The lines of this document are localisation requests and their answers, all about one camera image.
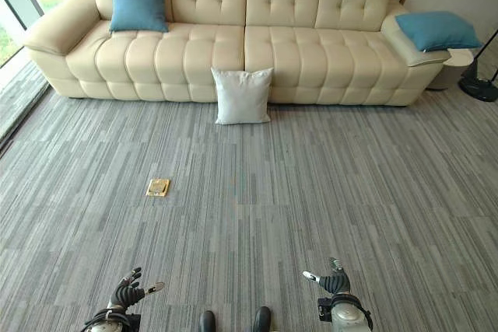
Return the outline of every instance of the pillow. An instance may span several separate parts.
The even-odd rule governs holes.
[[[217,124],[257,124],[266,113],[273,68],[259,72],[224,72],[211,68],[218,95]]]
[[[110,31],[168,31],[164,0],[112,0],[112,9]]]
[[[451,12],[422,12],[397,15],[396,21],[419,51],[447,48],[476,48],[481,42],[474,27]]]

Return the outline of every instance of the cream leather sofa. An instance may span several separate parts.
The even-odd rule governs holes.
[[[211,66],[274,67],[272,103],[409,105],[449,58],[389,0],[166,0],[170,31],[109,31],[112,0],[68,0],[25,45],[63,96],[215,102]]]

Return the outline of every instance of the floor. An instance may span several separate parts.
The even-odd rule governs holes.
[[[38,67],[27,58],[22,49],[0,69],[0,149],[49,86]]]
[[[457,86],[408,108],[43,96],[0,158],[0,330],[79,330],[132,267],[144,331],[326,331],[302,277],[342,260],[378,331],[498,325],[498,103]],[[146,197],[153,177],[168,195]]]

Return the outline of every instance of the floor lamp base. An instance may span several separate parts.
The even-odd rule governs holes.
[[[464,93],[481,101],[495,101],[498,99],[498,87],[495,87],[491,81],[462,78],[458,85]]]

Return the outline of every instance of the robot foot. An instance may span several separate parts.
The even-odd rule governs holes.
[[[272,312],[266,306],[262,306],[256,312],[252,332],[270,332],[270,324],[272,324]]]
[[[216,331],[216,319],[215,314],[212,311],[207,310],[202,313],[201,319],[199,319],[199,332],[215,332]]]

